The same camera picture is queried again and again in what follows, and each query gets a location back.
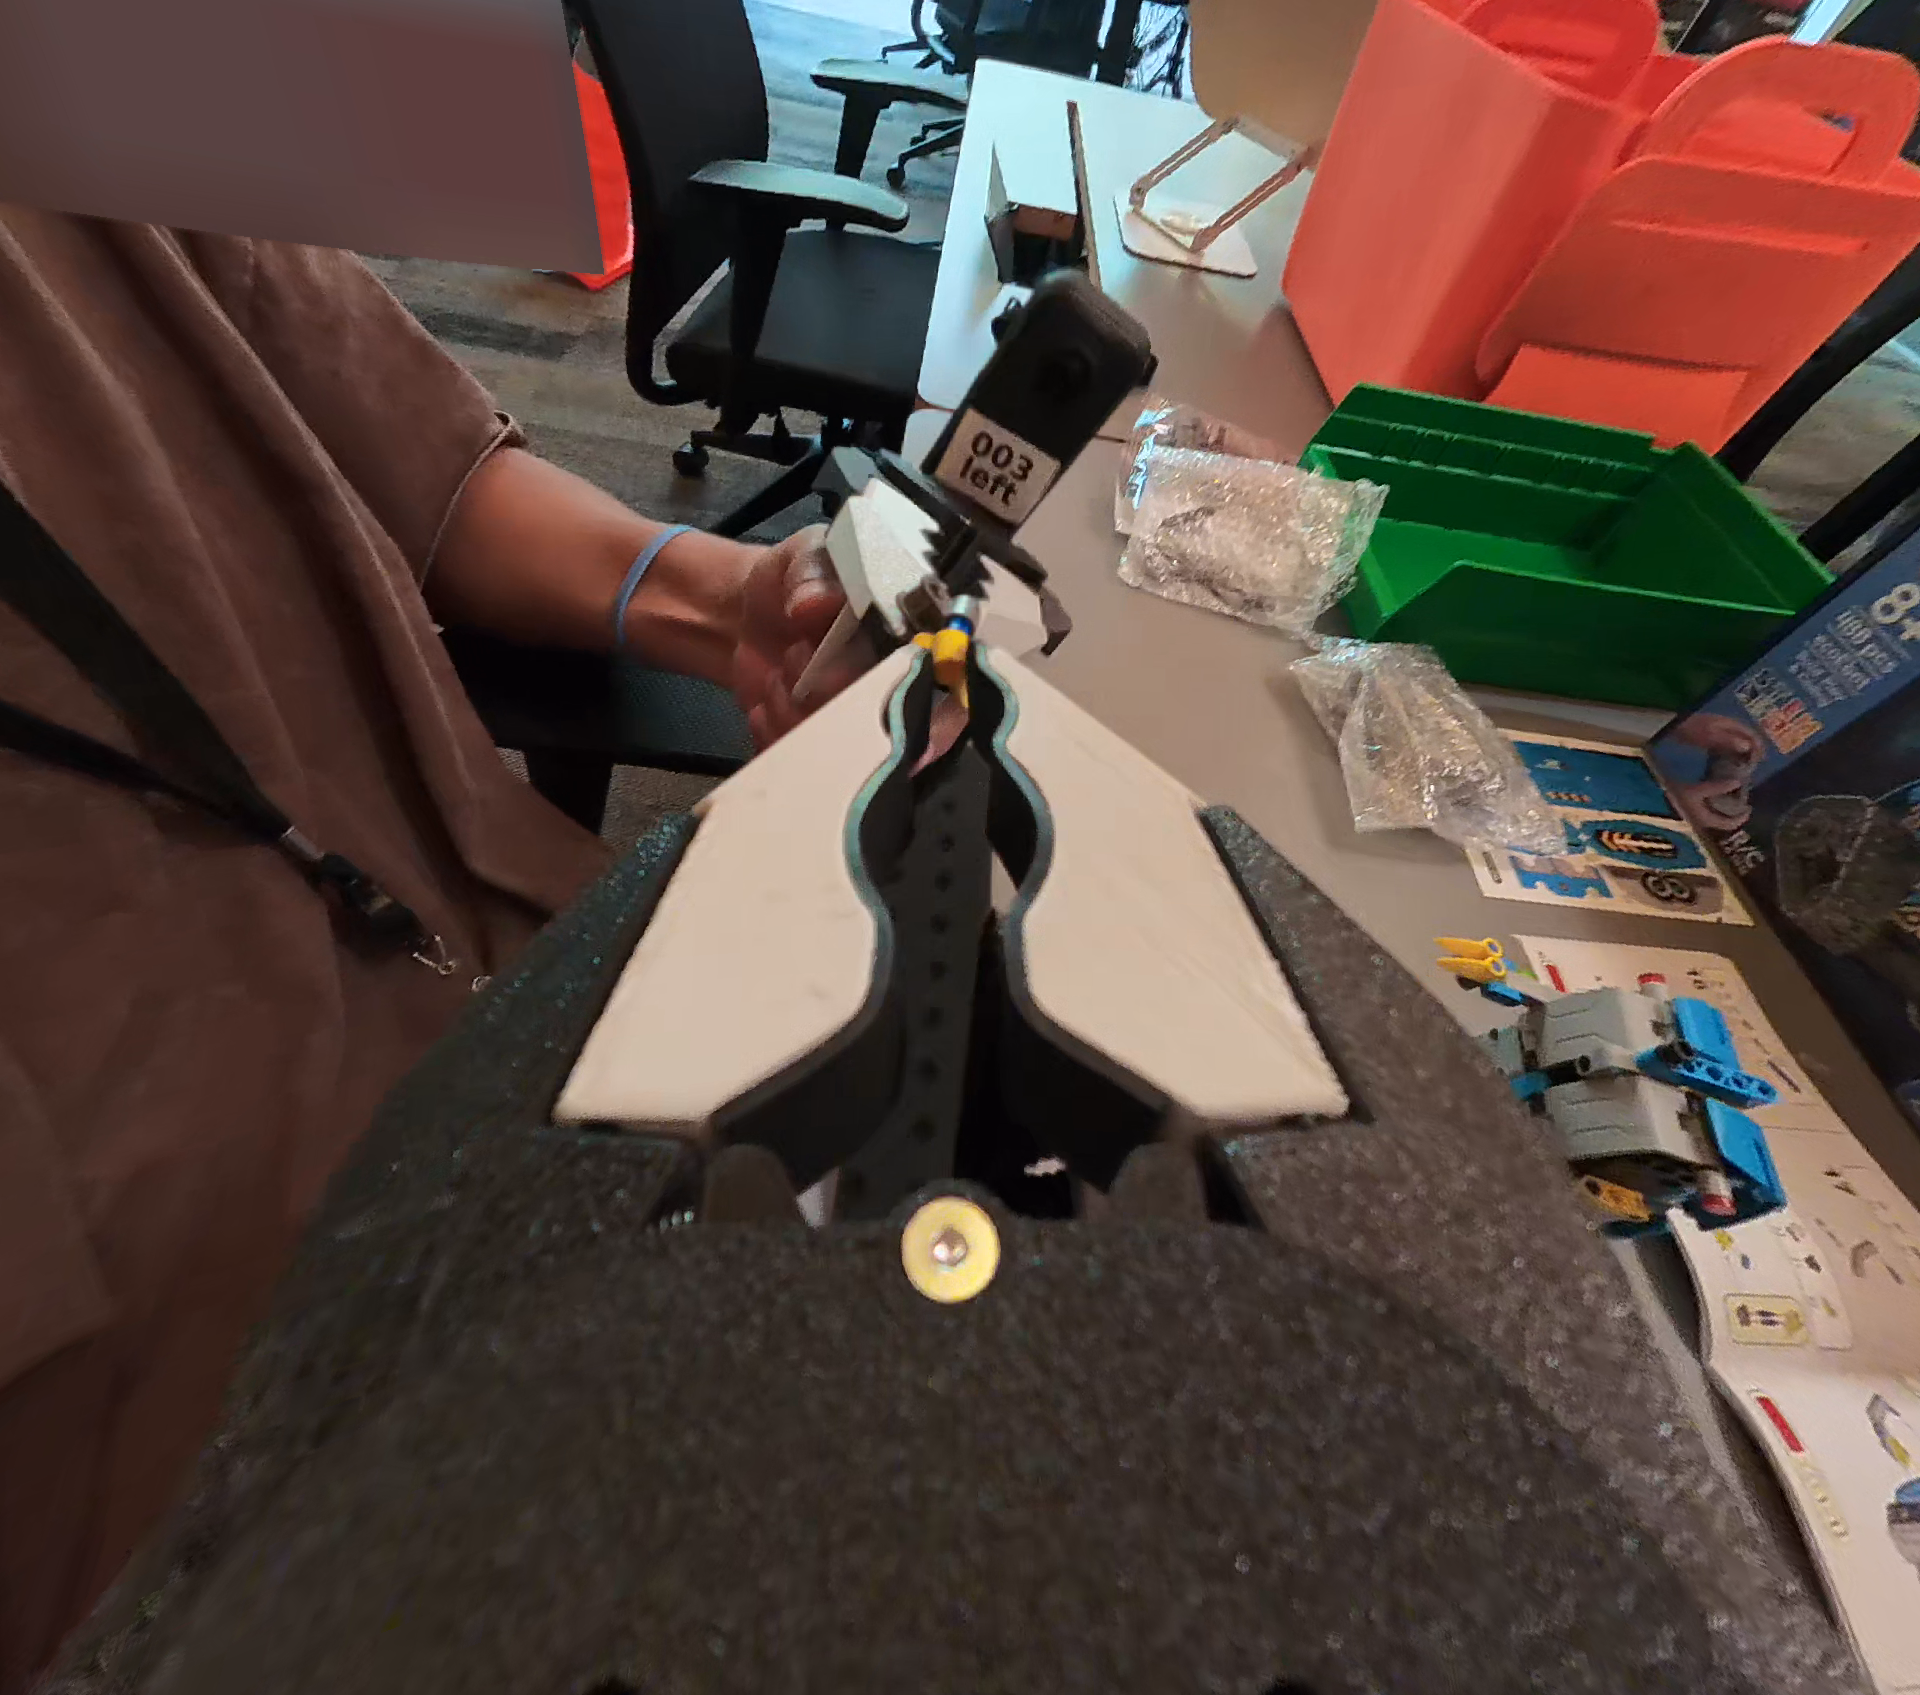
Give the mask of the blue sticker sheet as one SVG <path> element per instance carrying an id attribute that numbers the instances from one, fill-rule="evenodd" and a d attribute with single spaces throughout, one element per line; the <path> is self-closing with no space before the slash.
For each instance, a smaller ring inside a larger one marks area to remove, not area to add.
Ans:
<path id="1" fill-rule="evenodd" d="M 1753 915 L 1644 754 L 1509 730 L 1529 781 L 1562 821 L 1550 853 L 1473 847 L 1477 891 L 1509 903 L 1619 917 L 1672 917 L 1748 927 Z"/>

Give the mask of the green flat box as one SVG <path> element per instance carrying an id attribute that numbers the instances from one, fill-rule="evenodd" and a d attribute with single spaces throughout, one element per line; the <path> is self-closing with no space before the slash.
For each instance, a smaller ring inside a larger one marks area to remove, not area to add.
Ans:
<path id="1" fill-rule="evenodd" d="M 1683 708 L 1832 584 L 1716 458 L 1638 432 L 1355 386 L 1299 466 L 1384 490 L 1354 636 L 1461 684 Z"/>

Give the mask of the dark blue robot kit box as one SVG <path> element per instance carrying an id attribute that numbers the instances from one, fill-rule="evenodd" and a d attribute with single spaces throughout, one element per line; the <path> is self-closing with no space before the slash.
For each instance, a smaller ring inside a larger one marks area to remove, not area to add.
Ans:
<path id="1" fill-rule="evenodd" d="M 1916 1123 L 1916 528 L 1837 578 L 1644 754 Z"/>

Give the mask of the open instruction booklet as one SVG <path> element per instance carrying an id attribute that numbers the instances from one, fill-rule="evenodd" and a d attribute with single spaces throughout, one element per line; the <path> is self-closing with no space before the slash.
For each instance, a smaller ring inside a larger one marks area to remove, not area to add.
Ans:
<path id="1" fill-rule="evenodd" d="M 1518 979 L 1628 987 L 1644 973 L 1717 1007 L 1741 1063 L 1778 1091 L 1755 1111 L 1788 1207 L 1668 1235 L 1692 1281 L 1698 1357 L 1779 1477 L 1837 1623 L 1876 1691 L 1918 1679 L 1916 1207 L 1846 1127 L 1717 953 L 1519 937 Z"/>

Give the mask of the person's left hand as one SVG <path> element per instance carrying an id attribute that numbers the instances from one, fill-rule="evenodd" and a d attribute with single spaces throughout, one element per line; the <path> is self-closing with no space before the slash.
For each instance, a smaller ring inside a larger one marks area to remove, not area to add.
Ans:
<path id="1" fill-rule="evenodd" d="M 879 662 L 814 524 L 774 544 L 732 542 L 732 698 L 766 752 Z"/>

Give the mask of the blue grey brick robot model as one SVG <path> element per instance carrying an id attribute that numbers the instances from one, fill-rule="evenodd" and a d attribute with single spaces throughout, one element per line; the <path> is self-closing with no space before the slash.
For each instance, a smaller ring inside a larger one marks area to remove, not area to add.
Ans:
<path id="1" fill-rule="evenodd" d="M 1459 987 L 1509 1011 L 1482 1043 L 1519 1107 L 1555 1141 L 1597 1229 L 1668 1235 L 1788 1207 L 1755 1113 L 1778 1091 L 1752 1073 L 1717 1007 L 1644 973 L 1628 987 L 1525 985 L 1498 939 L 1436 937 Z"/>

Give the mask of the brown shirt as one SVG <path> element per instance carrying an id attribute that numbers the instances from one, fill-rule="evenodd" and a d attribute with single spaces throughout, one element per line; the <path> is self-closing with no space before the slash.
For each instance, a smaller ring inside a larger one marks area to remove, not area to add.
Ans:
<path id="1" fill-rule="evenodd" d="M 175 1499 L 389 1087 L 605 863 L 499 760 L 421 600 L 519 438 L 340 250 L 4 208 L 4 480 L 294 823 L 290 861 L 4 756 L 4 1691 Z"/>

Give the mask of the blue wristband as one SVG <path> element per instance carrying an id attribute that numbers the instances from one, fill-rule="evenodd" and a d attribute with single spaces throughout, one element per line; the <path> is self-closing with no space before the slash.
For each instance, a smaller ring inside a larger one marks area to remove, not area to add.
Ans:
<path id="1" fill-rule="evenodd" d="M 611 652 L 624 654 L 627 650 L 629 612 L 635 604 L 637 592 L 657 564 L 659 556 L 676 542 L 692 534 L 693 530 L 685 524 L 655 524 L 646 542 L 637 548 L 611 598 L 607 614 L 607 644 Z"/>

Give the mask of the small brown open box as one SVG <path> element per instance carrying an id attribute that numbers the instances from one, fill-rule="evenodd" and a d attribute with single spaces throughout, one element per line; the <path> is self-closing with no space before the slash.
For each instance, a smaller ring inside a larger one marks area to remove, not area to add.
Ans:
<path id="1" fill-rule="evenodd" d="M 982 212 L 996 280 L 1033 288 L 1053 272 L 1096 278 L 1083 108 L 1001 134 L 987 152 Z"/>

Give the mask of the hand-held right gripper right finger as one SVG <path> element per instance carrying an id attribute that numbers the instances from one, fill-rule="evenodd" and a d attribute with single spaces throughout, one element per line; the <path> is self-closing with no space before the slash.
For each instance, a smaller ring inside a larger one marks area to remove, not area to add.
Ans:
<path id="1" fill-rule="evenodd" d="M 1141 1147 L 1345 1119 L 1256 905 L 1173 774 L 1017 658 L 972 646 L 1014 1053 L 1043 1157 L 1109 1189 Z"/>

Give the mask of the white side table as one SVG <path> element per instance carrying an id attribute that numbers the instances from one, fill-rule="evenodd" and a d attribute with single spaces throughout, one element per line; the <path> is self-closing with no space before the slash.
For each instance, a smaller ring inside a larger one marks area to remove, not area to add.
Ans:
<path id="1" fill-rule="evenodd" d="M 1086 248 L 1096 284 L 1151 340 L 1154 394 L 1185 404 L 1295 460 L 1332 412 L 1284 300 L 1284 266 L 1309 178 L 1299 176 L 1241 222 L 1252 276 L 1140 260 L 1124 244 L 1115 204 L 1204 124 L 1198 108 L 1099 82 L 987 62 L 972 80 L 917 382 L 919 406 L 950 410 L 993 348 L 992 322 L 1009 298 L 987 236 L 993 164 L 1025 160 L 1074 176 L 1068 106 L 1075 104 L 1086 174 Z"/>

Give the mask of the orange traffic cone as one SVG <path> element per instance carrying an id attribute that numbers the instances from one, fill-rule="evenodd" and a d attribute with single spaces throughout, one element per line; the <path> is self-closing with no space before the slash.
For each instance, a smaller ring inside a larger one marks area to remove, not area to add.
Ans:
<path id="1" fill-rule="evenodd" d="M 588 156 L 595 258 L 593 268 L 571 270 L 568 276 L 580 288 L 597 294 L 609 290 L 634 268 L 632 188 L 603 86 L 577 64 L 571 66 L 571 82 Z"/>

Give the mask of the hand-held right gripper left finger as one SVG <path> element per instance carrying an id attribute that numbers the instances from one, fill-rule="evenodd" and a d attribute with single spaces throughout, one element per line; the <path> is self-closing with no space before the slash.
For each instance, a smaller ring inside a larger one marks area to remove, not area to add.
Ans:
<path id="1" fill-rule="evenodd" d="M 698 805 L 557 1091 L 560 1127 L 758 1145 L 800 1189 L 875 1131 L 899 1083 L 881 1027 L 896 929 L 859 825 L 893 817 L 922 708 L 906 648 Z"/>

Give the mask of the clear plastic bags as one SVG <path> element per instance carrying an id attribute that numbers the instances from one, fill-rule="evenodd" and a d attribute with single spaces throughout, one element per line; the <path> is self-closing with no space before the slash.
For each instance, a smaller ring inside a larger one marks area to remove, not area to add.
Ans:
<path id="1" fill-rule="evenodd" d="M 1284 462 L 1245 430 L 1148 402 L 1115 476 L 1118 578 L 1313 644 L 1354 590 L 1387 492 Z"/>

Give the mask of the crumpled bubble wrap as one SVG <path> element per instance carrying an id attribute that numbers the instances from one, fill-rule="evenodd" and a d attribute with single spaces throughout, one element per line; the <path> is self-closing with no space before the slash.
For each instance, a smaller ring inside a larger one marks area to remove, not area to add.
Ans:
<path id="1" fill-rule="evenodd" d="M 1430 833 L 1459 849 L 1557 853 L 1559 813 L 1515 744 L 1436 652 L 1323 638 L 1289 666 L 1335 748 L 1362 835 Z"/>

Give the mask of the orange carrier case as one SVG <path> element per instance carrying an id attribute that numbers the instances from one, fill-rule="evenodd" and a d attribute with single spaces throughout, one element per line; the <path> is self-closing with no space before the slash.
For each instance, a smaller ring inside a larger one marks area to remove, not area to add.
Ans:
<path id="1" fill-rule="evenodd" d="M 1377 0 L 1282 294 L 1359 386 L 1729 444 L 1916 250 L 1916 66 L 1658 0 Z"/>

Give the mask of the person's left forearm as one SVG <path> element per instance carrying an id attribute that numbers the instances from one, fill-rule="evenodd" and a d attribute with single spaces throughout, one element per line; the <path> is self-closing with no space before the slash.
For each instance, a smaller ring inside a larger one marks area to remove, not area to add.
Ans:
<path id="1" fill-rule="evenodd" d="M 655 524 L 545 460 L 495 452 L 449 512 L 425 572 L 428 610 L 442 628 L 611 656 L 611 598 Z M 729 546 L 696 530 L 668 548 L 635 594 L 619 656 L 728 682 L 738 580 Z"/>

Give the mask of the grey desk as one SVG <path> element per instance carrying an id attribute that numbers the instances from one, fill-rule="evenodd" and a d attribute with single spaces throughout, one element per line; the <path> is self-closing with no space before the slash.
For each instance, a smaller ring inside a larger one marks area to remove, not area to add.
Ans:
<path id="1" fill-rule="evenodd" d="M 1740 1579 L 1734 1621 L 1793 1621 L 1814 1659 L 1765 1647 L 1763 1691 L 1876 1691 L 1816 1573 L 1776 1469 L 1699 1359 L 1692 1281 L 1669 1241 L 1610 1243 L 1557 1155 L 1528 1131 L 1472 1039 L 1496 1009 L 1434 967 L 1436 937 L 1638 943 L 1727 957 L 1843 1125 L 1916 1207 L 1916 1133 L 1763 923 L 1619 921 L 1483 897 L 1428 833 L 1364 837 L 1289 640 L 1125 586 L 1111 528 L 1118 444 L 1094 446 L 1028 536 L 1074 630 L 1037 672 L 1292 865 L 1284 939 L 1307 1001 L 1355 1035 L 1368 1121 L 1233 1163 L 1276 1227 L 1436 1313 L 1521 1383 L 1629 1491 L 1636 1511 Z"/>

